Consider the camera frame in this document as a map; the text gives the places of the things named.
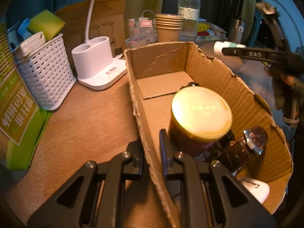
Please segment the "label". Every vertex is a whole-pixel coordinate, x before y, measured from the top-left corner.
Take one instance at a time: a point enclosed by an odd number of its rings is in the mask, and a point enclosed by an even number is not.
[[[141,21],[140,26],[141,27],[151,27],[152,26],[152,21]]]
[[[134,27],[134,25],[135,25],[135,20],[129,19],[129,27]]]
[[[109,71],[107,71],[105,74],[110,75],[110,74],[112,74],[116,69],[117,69],[116,67],[113,67],[113,68],[111,68]]]
[[[244,27],[239,26],[238,31],[239,31],[239,32],[244,32]]]
[[[16,68],[0,85],[0,129],[17,145],[36,111],[34,101]]]
[[[183,16],[184,19],[197,21],[200,17],[198,9],[193,9],[190,7],[178,7],[178,15]]]
[[[244,47],[246,47],[246,46],[245,46],[245,45],[238,44],[238,43],[231,43],[231,42],[230,42],[230,44],[229,44],[228,47],[227,47],[227,46],[224,46],[224,47],[226,47],[226,48],[244,48]]]
[[[250,51],[249,56],[262,57],[262,53],[261,52],[256,52],[256,51]]]
[[[215,115],[221,111],[221,107],[215,102],[191,105],[191,109],[193,112],[204,112],[205,115]]]

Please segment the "yellow sponge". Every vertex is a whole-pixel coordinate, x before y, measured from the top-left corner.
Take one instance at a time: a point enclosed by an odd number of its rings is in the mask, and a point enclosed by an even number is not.
[[[44,10],[31,18],[27,29],[33,33],[43,32],[45,39],[50,41],[64,27],[65,22],[48,10]]]
[[[209,28],[210,28],[209,24],[207,24],[207,23],[199,23],[197,32],[204,32],[204,31],[209,30]]]

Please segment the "corrugated cardboard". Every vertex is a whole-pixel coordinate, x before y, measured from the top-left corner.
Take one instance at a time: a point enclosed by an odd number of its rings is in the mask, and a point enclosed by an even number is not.
[[[124,10],[126,0],[95,0],[90,23],[89,38],[107,36],[110,38],[113,56],[119,55],[126,47]],[[75,73],[72,49],[84,43],[85,28],[90,0],[66,6],[55,14],[66,22],[62,33],[69,62]]]
[[[159,130],[168,129],[173,94],[190,81],[221,95],[233,113],[236,139],[243,130],[262,126],[269,140],[265,152],[253,157],[240,172],[270,185],[264,207],[274,213],[281,204],[293,163],[283,131],[276,125],[268,104],[224,63],[207,57],[193,43],[170,42],[125,51],[133,112],[136,116],[150,175],[173,227],[180,227],[180,212],[162,176]]]

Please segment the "sticker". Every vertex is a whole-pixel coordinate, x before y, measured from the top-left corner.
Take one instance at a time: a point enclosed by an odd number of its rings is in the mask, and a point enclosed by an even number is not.
[[[141,27],[151,27],[152,26],[152,21],[141,21],[140,26]]]
[[[150,42],[151,42],[151,43],[155,43],[155,34],[154,34],[154,36],[151,36],[151,37],[150,37]]]
[[[135,20],[134,19],[129,19],[129,27],[134,27]]]
[[[152,32],[152,30],[153,30],[153,27],[148,27],[148,29],[146,30],[146,32],[150,34]]]
[[[239,32],[244,32],[244,27],[239,26],[238,31],[239,31]]]
[[[107,71],[105,74],[110,75],[110,74],[112,74],[116,69],[117,69],[116,67],[113,67],[113,68],[111,68],[109,71]]]
[[[179,7],[178,15],[181,15],[184,19],[196,20],[196,21],[200,17],[200,13],[198,9],[193,9],[189,7]]]
[[[132,33],[136,36],[136,35],[138,35],[139,34],[139,29],[138,28],[134,28],[133,30],[132,30]]]

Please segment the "yellow jar lid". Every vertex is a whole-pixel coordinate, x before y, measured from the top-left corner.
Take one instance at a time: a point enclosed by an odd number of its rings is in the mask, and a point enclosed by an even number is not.
[[[220,139],[232,125],[232,112],[227,102],[204,87],[186,87],[177,92],[171,115],[183,134],[201,142]]]

